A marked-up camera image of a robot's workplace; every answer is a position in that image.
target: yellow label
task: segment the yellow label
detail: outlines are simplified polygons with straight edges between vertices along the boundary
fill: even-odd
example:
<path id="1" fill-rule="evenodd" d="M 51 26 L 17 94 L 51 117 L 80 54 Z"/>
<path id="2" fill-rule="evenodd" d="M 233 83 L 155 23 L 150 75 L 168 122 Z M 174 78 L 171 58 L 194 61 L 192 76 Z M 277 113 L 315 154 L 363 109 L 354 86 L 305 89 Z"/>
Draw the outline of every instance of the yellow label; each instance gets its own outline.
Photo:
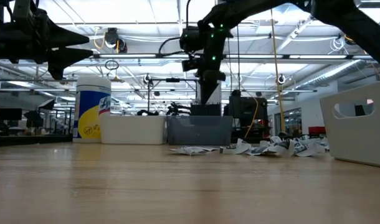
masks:
<path id="1" fill-rule="evenodd" d="M 78 120 L 78 132 L 83 139 L 101 138 L 98 105 L 87 110 Z"/>

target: computer screen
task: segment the computer screen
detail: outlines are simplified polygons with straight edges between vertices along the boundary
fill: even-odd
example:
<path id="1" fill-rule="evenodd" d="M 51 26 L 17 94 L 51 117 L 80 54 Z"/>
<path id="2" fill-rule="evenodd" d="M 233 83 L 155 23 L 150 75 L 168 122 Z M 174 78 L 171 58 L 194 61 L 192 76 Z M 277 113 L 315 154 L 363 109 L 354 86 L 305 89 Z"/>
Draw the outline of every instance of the computer screen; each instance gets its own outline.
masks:
<path id="1" fill-rule="evenodd" d="M 0 108 L 0 120 L 19 121 L 22 119 L 22 109 L 20 108 Z"/>
<path id="2" fill-rule="evenodd" d="M 267 119 L 267 100 L 255 98 L 258 101 L 256 119 Z M 229 98 L 229 115 L 233 118 L 250 119 L 254 117 L 257 104 L 252 97 L 231 96 Z"/>

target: table surface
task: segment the table surface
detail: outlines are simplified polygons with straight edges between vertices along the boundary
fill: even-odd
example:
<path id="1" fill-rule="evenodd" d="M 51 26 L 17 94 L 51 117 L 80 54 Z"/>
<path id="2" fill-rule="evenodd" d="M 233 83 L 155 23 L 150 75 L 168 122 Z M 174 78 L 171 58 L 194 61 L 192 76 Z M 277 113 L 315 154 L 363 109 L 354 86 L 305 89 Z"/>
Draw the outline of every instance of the table surface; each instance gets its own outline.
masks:
<path id="1" fill-rule="evenodd" d="M 380 223 L 380 168 L 169 146 L 0 147 L 0 223 Z"/>

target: white crate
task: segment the white crate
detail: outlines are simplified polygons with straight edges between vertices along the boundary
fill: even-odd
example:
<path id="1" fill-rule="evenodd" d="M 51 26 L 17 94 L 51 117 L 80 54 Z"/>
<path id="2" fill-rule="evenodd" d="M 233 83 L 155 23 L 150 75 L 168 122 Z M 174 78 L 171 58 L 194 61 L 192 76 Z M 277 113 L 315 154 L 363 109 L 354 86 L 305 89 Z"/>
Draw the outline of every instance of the white crate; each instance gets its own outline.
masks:
<path id="1" fill-rule="evenodd" d="M 372 99 L 367 116 L 346 117 L 337 103 Z M 320 100 L 331 155 L 337 159 L 380 166 L 380 82 L 344 91 Z"/>
<path id="2" fill-rule="evenodd" d="M 164 116 L 104 116 L 100 118 L 104 144 L 164 144 Z"/>

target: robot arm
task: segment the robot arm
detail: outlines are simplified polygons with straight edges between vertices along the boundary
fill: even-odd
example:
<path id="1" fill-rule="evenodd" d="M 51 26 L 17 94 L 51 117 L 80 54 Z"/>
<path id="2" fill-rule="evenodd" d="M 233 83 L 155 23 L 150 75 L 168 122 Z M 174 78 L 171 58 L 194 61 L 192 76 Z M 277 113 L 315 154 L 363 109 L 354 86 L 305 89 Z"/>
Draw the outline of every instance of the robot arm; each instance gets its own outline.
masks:
<path id="1" fill-rule="evenodd" d="M 211 12 L 197 23 L 187 27 L 180 38 L 181 48 L 188 54 L 203 50 L 200 58 L 183 61 L 184 71 L 197 69 L 201 86 L 201 102 L 205 103 L 216 87 L 224 80 L 219 72 L 223 60 L 226 38 L 230 30 L 254 14 L 292 3 L 311 13 L 316 19 L 340 28 L 360 47 L 380 63 L 380 25 L 361 12 L 353 0 L 236 0 L 214 6 Z"/>
<path id="2" fill-rule="evenodd" d="M 202 26 L 232 29 L 254 14 L 292 3 L 316 19 L 341 29 L 380 63 L 380 25 L 360 11 L 353 0 L 237 0 L 214 6 Z"/>
<path id="3" fill-rule="evenodd" d="M 12 21 L 4 23 L 3 7 L 10 1 L 0 0 L 0 59 L 48 62 L 52 77 L 61 80 L 66 67 L 93 55 L 91 50 L 67 48 L 86 44 L 89 38 L 55 25 L 33 0 L 16 0 Z"/>

